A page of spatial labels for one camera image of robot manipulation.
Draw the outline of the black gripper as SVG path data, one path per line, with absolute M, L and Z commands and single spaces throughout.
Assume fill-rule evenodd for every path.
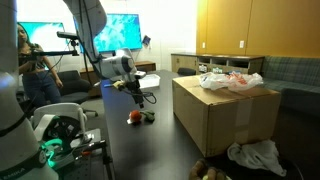
M 140 84 L 138 80 L 133 82 L 127 82 L 126 88 L 129 90 L 130 95 L 133 97 L 134 102 L 139 105 L 140 108 L 144 107 L 143 93 L 140 89 Z

